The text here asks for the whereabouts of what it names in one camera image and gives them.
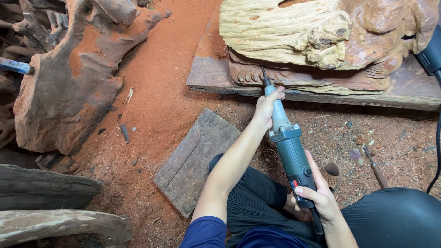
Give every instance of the wooden handle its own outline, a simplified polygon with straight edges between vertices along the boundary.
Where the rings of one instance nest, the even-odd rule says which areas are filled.
[[[380,184],[380,187],[383,188],[389,188],[389,185],[387,184],[387,181],[385,177],[383,176],[383,173],[381,173],[380,168],[377,165],[372,165],[372,170],[374,171],[375,177],[378,180],[378,183]]]

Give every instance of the die grinder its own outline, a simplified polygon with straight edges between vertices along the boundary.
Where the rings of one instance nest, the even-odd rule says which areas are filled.
[[[267,97],[271,92],[275,91],[276,88],[266,76],[263,67],[262,73],[265,97]],[[300,136],[302,135],[300,126],[298,124],[291,124],[280,99],[277,99],[273,106],[273,131],[269,131],[269,140],[276,144],[286,177],[291,185],[298,206],[300,208],[309,208],[314,218],[314,231],[317,235],[322,235],[323,227],[321,226],[320,217],[315,209],[314,202],[302,198],[294,192],[297,186],[317,190],[314,179],[312,178],[312,170],[306,158],[302,142],[300,141]]]

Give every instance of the person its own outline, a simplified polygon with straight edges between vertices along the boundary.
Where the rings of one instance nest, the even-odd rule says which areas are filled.
[[[311,222],[280,212],[299,210],[287,187],[249,167],[263,136],[272,127],[276,99],[283,87],[260,97],[251,122],[225,152],[213,158],[209,176],[193,212],[181,248],[439,248],[441,202],[416,189],[388,188],[339,209],[328,183],[305,151],[317,191],[296,187],[314,201],[324,235]]]

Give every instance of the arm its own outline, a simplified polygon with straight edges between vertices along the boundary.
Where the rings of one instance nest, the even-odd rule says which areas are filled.
[[[329,248],[358,248],[351,229],[344,220],[337,201],[329,189],[328,182],[321,175],[311,153],[306,150],[305,154],[312,170],[317,191],[299,186],[295,188],[295,193],[314,201],[317,212],[320,214],[326,244]],[[291,202],[295,203],[295,197],[292,193]]]
[[[228,195],[245,173],[263,135],[272,127],[273,103],[284,97],[283,89],[281,86],[267,98],[262,96],[258,99],[253,119],[208,176],[192,222],[202,216],[214,216],[227,223]]]

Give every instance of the label on grinder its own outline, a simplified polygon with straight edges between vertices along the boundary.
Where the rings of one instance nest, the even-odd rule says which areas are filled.
[[[289,184],[291,184],[292,192],[294,193],[294,196],[295,196],[295,198],[297,199],[297,201],[299,201],[299,202],[304,202],[305,199],[303,199],[302,197],[300,197],[299,195],[297,195],[297,194],[294,192],[294,189],[298,186],[297,181],[296,181],[296,180],[289,181]]]

